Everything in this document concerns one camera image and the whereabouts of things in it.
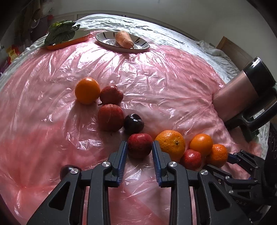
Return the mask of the large red apple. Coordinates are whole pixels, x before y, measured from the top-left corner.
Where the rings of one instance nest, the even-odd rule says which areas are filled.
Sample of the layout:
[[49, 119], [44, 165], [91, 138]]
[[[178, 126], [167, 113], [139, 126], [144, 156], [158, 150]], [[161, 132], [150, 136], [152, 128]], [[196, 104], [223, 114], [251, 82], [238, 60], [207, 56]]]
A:
[[118, 105], [103, 105], [98, 111], [98, 123], [101, 131], [117, 132], [123, 127], [123, 122], [123, 110]]

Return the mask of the small red apple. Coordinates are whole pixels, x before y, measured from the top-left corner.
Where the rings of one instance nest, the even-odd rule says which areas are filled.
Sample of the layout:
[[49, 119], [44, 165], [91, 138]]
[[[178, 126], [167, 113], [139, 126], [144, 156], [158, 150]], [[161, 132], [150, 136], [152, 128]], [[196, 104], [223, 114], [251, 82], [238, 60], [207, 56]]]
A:
[[188, 170], [198, 170], [202, 165], [201, 153], [195, 150], [187, 149], [180, 159], [180, 164]]

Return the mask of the orange plate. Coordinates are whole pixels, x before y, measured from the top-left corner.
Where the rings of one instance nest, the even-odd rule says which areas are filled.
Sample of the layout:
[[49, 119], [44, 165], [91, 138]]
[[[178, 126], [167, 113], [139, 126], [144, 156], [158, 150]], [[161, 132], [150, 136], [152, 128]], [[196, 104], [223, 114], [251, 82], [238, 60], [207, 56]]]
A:
[[55, 50], [66, 48], [68, 46], [72, 46], [74, 44], [79, 44], [81, 42], [85, 42], [89, 39], [89, 37], [90, 37], [90, 31], [88, 31], [88, 30], [77, 30], [72, 39], [70, 39], [66, 42], [62, 42], [60, 44], [54, 44], [52, 46], [46, 46], [45, 48], [48, 49], [48, 50], [51, 50], [51, 51], [55, 51]]

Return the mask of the crumpled white cloth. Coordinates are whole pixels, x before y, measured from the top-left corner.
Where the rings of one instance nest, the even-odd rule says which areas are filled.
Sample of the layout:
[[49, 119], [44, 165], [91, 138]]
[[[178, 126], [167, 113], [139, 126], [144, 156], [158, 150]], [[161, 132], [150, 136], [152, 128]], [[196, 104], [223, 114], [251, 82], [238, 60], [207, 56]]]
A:
[[201, 50], [203, 50], [205, 53], [211, 55], [211, 56], [220, 56], [227, 58], [228, 56], [220, 49], [217, 49], [204, 40], [197, 41], [195, 44], [197, 44]]

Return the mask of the smooth orange right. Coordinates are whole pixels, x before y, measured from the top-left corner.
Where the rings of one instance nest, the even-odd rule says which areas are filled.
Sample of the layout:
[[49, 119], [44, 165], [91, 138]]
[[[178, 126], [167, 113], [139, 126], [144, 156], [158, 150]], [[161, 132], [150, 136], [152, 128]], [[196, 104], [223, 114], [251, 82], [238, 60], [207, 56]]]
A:
[[204, 158], [212, 151], [213, 140], [207, 134], [196, 135], [189, 143], [189, 149], [197, 151]]

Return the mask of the pink plastic sheet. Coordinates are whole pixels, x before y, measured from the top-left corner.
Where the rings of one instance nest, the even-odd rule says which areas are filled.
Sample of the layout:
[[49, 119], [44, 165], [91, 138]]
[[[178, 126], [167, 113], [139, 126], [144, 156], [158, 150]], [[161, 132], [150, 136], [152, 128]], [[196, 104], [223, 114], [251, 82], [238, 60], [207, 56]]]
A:
[[1, 195], [26, 224], [60, 181], [60, 169], [91, 169], [128, 139], [123, 120], [137, 114], [146, 142], [173, 160], [198, 134], [231, 152], [262, 154], [239, 130], [227, 131], [212, 105], [224, 82], [205, 56], [163, 44], [123, 54], [95, 34], [57, 51], [28, 52], [1, 90]]

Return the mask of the black white striped plate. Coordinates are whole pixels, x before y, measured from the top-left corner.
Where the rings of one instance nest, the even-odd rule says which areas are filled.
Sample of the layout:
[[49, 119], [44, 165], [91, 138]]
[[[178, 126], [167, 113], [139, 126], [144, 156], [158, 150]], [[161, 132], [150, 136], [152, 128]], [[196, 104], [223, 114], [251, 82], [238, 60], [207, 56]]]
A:
[[148, 41], [126, 31], [105, 31], [95, 38], [101, 46], [116, 52], [138, 53], [150, 48]]

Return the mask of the yellow red snack boxes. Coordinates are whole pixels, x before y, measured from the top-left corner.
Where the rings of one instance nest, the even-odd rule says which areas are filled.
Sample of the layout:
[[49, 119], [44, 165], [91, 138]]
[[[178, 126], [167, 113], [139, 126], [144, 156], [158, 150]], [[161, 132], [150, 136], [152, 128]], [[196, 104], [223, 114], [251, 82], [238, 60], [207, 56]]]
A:
[[6, 49], [6, 53], [7, 63], [10, 65], [20, 55], [20, 50], [17, 45], [13, 44], [8, 49]]

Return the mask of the green leafy vegetable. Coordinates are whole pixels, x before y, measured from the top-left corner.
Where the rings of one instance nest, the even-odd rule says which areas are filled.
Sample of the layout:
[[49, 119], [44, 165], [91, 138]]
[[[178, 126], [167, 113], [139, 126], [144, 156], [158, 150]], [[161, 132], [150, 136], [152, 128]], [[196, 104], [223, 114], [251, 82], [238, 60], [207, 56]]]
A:
[[48, 28], [44, 46], [52, 46], [72, 39], [79, 28], [80, 25], [71, 20], [61, 20], [53, 23]]

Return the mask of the orange carrot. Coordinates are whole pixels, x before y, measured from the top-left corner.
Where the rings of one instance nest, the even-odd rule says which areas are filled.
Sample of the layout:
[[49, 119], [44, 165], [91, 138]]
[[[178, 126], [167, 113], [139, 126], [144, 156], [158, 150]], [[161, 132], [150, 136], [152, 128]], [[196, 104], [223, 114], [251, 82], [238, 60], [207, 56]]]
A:
[[115, 35], [115, 39], [118, 44], [126, 49], [131, 49], [134, 47], [134, 42], [132, 41], [130, 35], [126, 31], [119, 31]]

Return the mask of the brown hanging coat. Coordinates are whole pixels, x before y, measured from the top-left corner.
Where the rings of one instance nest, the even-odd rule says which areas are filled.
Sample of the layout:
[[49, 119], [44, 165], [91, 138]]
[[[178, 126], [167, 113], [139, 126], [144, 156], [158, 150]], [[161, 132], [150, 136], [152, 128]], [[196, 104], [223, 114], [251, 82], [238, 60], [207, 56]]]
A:
[[42, 1], [30, 1], [15, 20], [15, 44], [22, 45], [30, 37], [31, 24], [41, 17]]

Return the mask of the wooden headboard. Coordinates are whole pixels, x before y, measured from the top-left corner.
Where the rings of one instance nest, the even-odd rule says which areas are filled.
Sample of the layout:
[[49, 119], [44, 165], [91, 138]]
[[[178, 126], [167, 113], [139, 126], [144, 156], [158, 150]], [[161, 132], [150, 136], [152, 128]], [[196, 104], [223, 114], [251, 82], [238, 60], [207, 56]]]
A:
[[253, 61], [253, 57], [225, 36], [222, 37], [216, 48], [223, 51], [239, 70]]

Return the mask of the large bumpy orange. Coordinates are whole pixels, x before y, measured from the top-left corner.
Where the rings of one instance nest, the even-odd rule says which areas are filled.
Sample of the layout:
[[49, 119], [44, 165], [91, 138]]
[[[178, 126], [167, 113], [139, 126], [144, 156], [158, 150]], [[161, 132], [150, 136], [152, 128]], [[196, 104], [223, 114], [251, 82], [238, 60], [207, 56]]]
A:
[[174, 130], [164, 130], [155, 138], [159, 142], [160, 149], [169, 154], [172, 161], [179, 161], [185, 152], [185, 140], [183, 136]]

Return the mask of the dark plum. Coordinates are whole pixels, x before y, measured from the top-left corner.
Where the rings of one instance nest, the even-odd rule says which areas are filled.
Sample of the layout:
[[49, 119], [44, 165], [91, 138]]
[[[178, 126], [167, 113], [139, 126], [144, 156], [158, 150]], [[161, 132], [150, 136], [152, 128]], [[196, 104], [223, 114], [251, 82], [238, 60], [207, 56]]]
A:
[[139, 115], [131, 113], [125, 117], [123, 128], [127, 134], [137, 134], [143, 130], [144, 125]]
[[68, 173], [71, 172], [71, 170], [78, 170], [79, 172], [82, 171], [82, 169], [78, 166], [75, 165], [64, 165], [61, 169], [60, 169], [60, 180], [62, 180]]

